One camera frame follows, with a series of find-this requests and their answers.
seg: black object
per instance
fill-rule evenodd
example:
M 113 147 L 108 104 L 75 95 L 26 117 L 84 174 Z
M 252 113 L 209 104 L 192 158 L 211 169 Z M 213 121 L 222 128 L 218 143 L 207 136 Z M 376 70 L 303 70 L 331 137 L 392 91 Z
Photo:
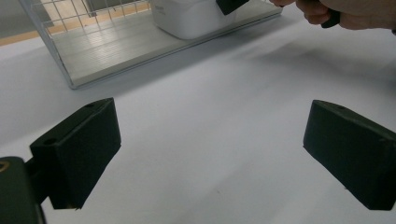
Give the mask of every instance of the black object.
M 396 201 L 396 133 L 341 106 L 315 100 L 305 149 L 371 210 Z
M 332 10 L 331 8 L 329 8 L 329 12 L 330 12 L 330 19 L 321 24 L 321 27 L 323 29 L 334 27 L 334 25 L 340 23 L 340 16 L 341 16 L 340 12 Z
M 216 0 L 216 3 L 221 9 L 221 12 L 224 15 L 228 15 L 248 1 L 249 0 Z
M 0 158 L 0 223 L 45 223 L 23 159 Z
M 55 209 L 81 208 L 119 149 L 114 100 L 83 106 L 35 140 L 33 158 L 25 164 L 0 158 L 0 223 L 43 223 L 35 214 L 48 196 Z

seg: white box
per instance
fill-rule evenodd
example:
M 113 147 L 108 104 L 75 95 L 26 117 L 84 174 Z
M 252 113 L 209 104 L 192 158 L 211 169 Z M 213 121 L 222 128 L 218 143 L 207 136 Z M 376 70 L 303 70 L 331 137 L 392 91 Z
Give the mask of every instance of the white box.
M 181 39 L 207 35 L 235 20 L 236 12 L 224 16 L 216 0 L 150 0 L 155 23 Z

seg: hand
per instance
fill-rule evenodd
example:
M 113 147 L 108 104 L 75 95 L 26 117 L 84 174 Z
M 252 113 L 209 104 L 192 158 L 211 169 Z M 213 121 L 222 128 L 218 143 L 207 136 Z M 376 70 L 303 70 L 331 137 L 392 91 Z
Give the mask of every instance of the hand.
M 296 5 L 312 24 L 327 21 L 331 8 L 341 12 L 340 26 L 350 30 L 396 28 L 394 0 L 297 0 Z

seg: white table surface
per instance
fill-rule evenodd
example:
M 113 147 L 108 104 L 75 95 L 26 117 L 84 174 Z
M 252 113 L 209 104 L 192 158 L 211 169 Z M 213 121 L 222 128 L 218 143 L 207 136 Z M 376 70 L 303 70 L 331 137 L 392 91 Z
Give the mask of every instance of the white table surface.
M 49 224 L 389 224 L 303 149 L 312 100 L 396 131 L 396 36 L 282 16 L 72 91 L 40 39 L 0 48 L 0 157 L 114 97 L 122 147 L 82 210 Z

